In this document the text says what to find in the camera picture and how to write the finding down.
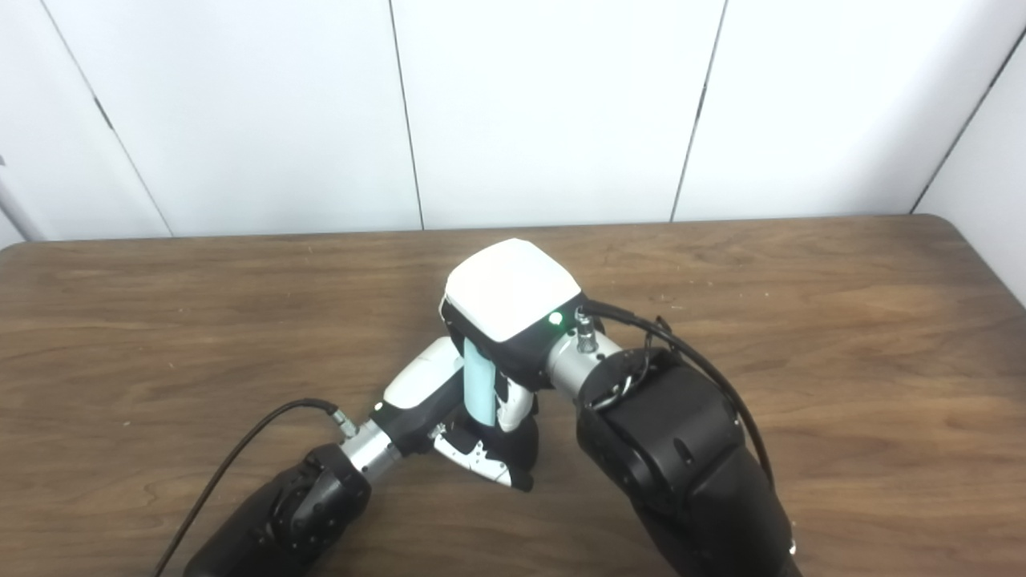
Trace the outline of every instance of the cable connector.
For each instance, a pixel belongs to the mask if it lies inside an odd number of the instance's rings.
[[[574,320],[577,321],[578,352],[592,353],[598,350],[594,320],[585,314],[580,307],[574,312]]]
[[[331,414],[331,420],[334,421],[334,424],[339,425],[339,428],[342,429],[342,434],[347,439],[353,438],[359,432],[359,428],[349,420],[349,417],[346,417],[346,414],[341,409],[334,410],[334,413]]]

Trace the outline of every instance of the white wall panel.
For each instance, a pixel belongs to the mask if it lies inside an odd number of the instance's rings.
[[[36,0],[0,1],[0,202],[33,238],[167,227]]]
[[[1022,0],[731,0],[676,220],[911,209]]]
[[[1026,304],[1026,47],[1022,44],[916,213],[951,221]]]
[[[387,0],[46,0],[176,235],[420,227]]]
[[[721,0],[395,0],[427,228],[666,221]]]
[[[6,215],[0,213],[0,248],[6,248],[15,242],[25,240]]]

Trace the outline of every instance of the wire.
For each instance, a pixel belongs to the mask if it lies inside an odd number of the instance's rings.
[[[723,391],[723,394],[731,399],[735,410],[741,416],[741,420],[745,424],[745,429],[748,430],[748,436],[752,439],[752,447],[755,448],[755,454],[759,458],[759,465],[761,465],[763,472],[765,472],[766,479],[770,482],[770,488],[774,489],[773,466],[770,464],[770,453],[766,451],[765,444],[762,440],[762,433],[759,432],[758,425],[755,424],[755,418],[748,410],[748,406],[745,405],[744,399],[741,398],[738,389],[734,388],[731,381],[709,359],[702,356],[699,351],[692,348],[680,337],[674,335],[670,331],[669,324],[666,324],[666,321],[661,323],[653,322],[620,307],[591,300],[581,305],[581,310],[585,314],[600,316],[636,326],[644,331],[646,336],[655,335],[660,340],[665,341],[671,349],[676,350],[681,356],[692,361],[712,382],[716,383],[720,390]]]
[[[253,437],[264,430],[264,427],[271,424],[271,421],[277,419],[282,414],[300,407],[320,409],[321,411],[327,413],[328,416],[333,415],[334,412],[339,410],[338,406],[326,400],[321,400],[319,398],[301,398],[282,405],[281,407],[268,413],[267,417],[261,419],[260,422],[256,423],[253,428],[242,437],[241,440],[239,440],[238,445],[235,446],[235,449],[232,449],[232,452],[225,457],[225,460],[222,461],[218,470],[213,472],[213,476],[211,476],[210,480],[207,482],[206,487],[203,488],[203,492],[199,494],[199,498],[196,499],[196,503],[193,505],[193,508],[189,511],[189,514],[186,515],[185,521],[182,522],[182,526],[179,527],[177,532],[175,532],[174,536],[171,537],[171,541],[167,544],[164,554],[161,555],[160,561],[157,562],[157,567],[153,570],[153,577],[160,577],[160,574],[164,572],[164,568],[167,567],[167,562],[171,560],[171,555],[173,555],[174,550],[179,548],[179,544],[182,543],[182,539],[186,536],[186,532],[189,531],[193,522],[196,521],[196,515],[199,514],[200,509],[203,508],[206,500],[210,498],[210,494],[213,493],[214,487],[218,486],[218,482],[221,480],[221,477],[225,476],[225,472],[228,470],[228,467],[232,465],[232,462],[239,456],[239,453],[242,453],[242,450],[249,445],[249,441],[251,441]]]

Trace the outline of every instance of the wooden table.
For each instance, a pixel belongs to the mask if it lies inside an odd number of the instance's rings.
[[[932,217],[23,244],[0,255],[0,573],[148,575],[270,409],[363,416],[442,335],[447,273],[510,236],[662,314],[758,419],[806,577],[1026,575],[1026,314]],[[622,344],[640,343],[614,326]],[[320,575],[670,575],[542,398],[536,488],[409,459]],[[166,575],[334,438],[269,428]]]

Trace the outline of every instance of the light blue cylinder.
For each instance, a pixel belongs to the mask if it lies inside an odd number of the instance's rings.
[[[496,366],[469,339],[463,341],[463,402],[475,421],[495,426]]]

